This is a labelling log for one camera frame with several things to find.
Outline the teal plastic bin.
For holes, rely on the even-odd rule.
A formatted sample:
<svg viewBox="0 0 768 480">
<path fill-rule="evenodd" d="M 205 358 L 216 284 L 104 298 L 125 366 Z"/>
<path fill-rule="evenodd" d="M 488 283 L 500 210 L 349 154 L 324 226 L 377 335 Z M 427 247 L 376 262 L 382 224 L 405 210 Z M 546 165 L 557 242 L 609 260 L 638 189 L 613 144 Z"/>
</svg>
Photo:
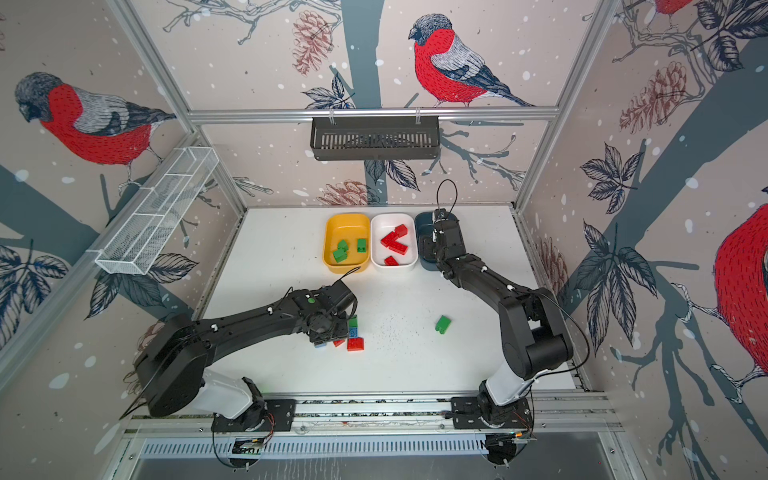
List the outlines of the teal plastic bin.
<svg viewBox="0 0 768 480">
<path fill-rule="evenodd" d="M 433 212 L 422 212 L 416 216 L 415 227 L 417 234 L 417 250 L 419 237 L 431 237 L 433 233 Z M 420 259 L 421 265 L 430 271 L 439 271 L 444 278 L 452 279 L 455 277 L 455 271 L 447 263 L 436 264 L 435 262 L 424 262 Z"/>
</svg>

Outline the red lego bottom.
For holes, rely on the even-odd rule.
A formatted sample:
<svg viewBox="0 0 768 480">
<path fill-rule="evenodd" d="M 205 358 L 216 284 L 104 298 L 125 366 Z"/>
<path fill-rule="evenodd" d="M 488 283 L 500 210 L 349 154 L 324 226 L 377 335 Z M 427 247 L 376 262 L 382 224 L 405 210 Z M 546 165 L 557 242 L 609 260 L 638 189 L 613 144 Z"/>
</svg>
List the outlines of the red lego bottom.
<svg viewBox="0 0 768 480">
<path fill-rule="evenodd" d="M 346 346 L 349 352 L 363 351 L 365 349 L 364 339 L 361 337 L 349 338 Z"/>
</svg>

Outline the red long lego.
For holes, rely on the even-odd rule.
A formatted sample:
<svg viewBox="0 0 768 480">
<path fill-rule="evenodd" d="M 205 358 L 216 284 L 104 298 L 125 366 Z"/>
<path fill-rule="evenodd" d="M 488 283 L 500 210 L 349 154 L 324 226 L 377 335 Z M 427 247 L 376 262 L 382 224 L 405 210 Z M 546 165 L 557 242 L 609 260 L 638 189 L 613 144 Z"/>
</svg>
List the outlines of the red long lego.
<svg viewBox="0 0 768 480">
<path fill-rule="evenodd" d="M 391 244 L 396 243 L 397 239 L 397 233 L 395 231 L 391 231 L 380 240 L 380 243 L 385 247 L 389 247 Z"/>
</svg>

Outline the white plastic bin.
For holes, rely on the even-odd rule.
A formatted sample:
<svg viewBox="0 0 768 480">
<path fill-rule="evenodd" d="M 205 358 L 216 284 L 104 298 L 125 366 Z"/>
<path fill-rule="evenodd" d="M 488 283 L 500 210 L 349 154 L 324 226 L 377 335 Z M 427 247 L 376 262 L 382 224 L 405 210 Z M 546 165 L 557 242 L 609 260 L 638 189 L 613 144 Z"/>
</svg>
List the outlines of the white plastic bin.
<svg viewBox="0 0 768 480">
<path fill-rule="evenodd" d="M 389 232 L 393 231 L 398 225 L 405 224 L 408 228 L 408 235 L 397 240 L 408 246 L 408 252 L 405 255 L 397 253 L 383 246 L 380 240 Z M 384 213 L 373 217 L 371 220 L 371 261 L 374 266 L 385 272 L 405 272 L 412 270 L 418 261 L 417 236 L 414 219 L 405 213 Z M 392 256 L 398 263 L 398 266 L 387 266 L 385 259 Z"/>
</svg>

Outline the green rounded lego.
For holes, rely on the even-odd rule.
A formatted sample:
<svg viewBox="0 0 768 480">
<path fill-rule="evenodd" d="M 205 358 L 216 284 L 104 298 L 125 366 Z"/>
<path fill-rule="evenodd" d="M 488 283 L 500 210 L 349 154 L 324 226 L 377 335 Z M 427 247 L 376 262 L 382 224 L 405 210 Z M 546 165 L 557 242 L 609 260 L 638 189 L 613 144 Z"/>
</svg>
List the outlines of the green rounded lego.
<svg viewBox="0 0 768 480">
<path fill-rule="evenodd" d="M 332 258 L 336 264 L 341 264 L 348 258 L 348 253 L 345 249 L 337 249 L 332 252 Z"/>
</svg>

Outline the yellow plastic bin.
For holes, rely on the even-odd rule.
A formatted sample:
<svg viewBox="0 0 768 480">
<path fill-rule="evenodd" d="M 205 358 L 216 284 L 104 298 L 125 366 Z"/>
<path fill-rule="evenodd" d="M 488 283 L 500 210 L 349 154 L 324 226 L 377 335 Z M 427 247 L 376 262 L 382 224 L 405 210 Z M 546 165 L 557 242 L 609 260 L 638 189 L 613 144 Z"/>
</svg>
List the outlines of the yellow plastic bin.
<svg viewBox="0 0 768 480">
<path fill-rule="evenodd" d="M 355 267 L 362 272 L 370 260 L 370 219 L 362 213 L 344 213 L 332 216 L 326 223 L 323 245 L 323 261 L 334 274 L 344 274 Z M 366 253 L 357 251 L 357 240 L 365 238 L 368 243 Z M 341 264 L 336 264 L 332 252 L 338 248 L 338 242 L 346 240 L 349 248 L 348 258 Z"/>
</svg>

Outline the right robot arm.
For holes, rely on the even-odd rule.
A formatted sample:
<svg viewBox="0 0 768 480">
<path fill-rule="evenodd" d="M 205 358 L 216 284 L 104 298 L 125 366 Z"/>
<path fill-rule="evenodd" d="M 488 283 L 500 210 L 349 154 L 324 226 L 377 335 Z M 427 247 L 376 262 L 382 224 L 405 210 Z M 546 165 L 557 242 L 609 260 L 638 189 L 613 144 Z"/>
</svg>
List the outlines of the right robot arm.
<svg viewBox="0 0 768 480">
<path fill-rule="evenodd" d="M 456 397 L 457 429 L 530 428 L 533 414 L 526 396 L 535 380 L 573 358 L 565 318 L 546 288 L 517 284 L 467 251 L 459 220 L 439 208 L 416 218 L 417 249 L 423 264 L 456 287 L 474 294 L 499 317 L 504 362 L 481 382 L 473 406 Z"/>
</svg>

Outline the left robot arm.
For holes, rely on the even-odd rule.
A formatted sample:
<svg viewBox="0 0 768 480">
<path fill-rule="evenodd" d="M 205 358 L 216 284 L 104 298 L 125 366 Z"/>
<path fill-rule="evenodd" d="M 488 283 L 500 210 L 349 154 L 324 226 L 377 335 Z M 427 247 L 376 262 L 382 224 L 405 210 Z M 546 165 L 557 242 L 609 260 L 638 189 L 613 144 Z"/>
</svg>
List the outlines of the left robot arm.
<svg viewBox="0 0 768 480">
<path fill-rule="evenodd" d="M 153 418 L 186 407 L 213 414 L 215 432 L 272 428 L 274 409 L 255 382 L 212 371 L 217 361 L 258 343 L 303 333 L 315 345 L 344 340 L 358 300 L 337 280 L 316 290 L 289 289 L 279 300 L 238 314 L 168 320 L 136 358 L 134 371 Z"/>
</svg>

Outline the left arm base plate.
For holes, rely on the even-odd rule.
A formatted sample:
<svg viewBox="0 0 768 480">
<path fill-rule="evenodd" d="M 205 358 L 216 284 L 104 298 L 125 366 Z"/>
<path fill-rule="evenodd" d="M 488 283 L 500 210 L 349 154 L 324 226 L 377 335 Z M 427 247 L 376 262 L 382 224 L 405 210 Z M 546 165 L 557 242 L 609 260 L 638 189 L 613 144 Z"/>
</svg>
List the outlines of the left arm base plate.
<svg viewBox="0 0 768 480">
<path fill-rule="evenodd" d="M 261 399 L 234 419 L 216 414 L 211 430 L 214 433 L 288 432 L 295 409 L 293 399 Z"/>
</svg>

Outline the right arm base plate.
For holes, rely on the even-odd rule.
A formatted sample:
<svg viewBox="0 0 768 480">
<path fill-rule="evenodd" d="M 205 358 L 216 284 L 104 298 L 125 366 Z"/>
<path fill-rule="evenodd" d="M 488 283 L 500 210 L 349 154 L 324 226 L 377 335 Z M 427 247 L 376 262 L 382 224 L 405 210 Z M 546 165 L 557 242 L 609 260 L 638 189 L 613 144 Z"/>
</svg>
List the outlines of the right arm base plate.
<svg viewBox="0 0 768 480">
<path fill-rule="evenodd" d="M 456 430 L 471 429 L 522 429 L 528 430 L 533 423 L 528 401 L 518 400 L 504 406 L 496 405 L 489 396 L 453 397 L 446 418 Z"/>
</svg>

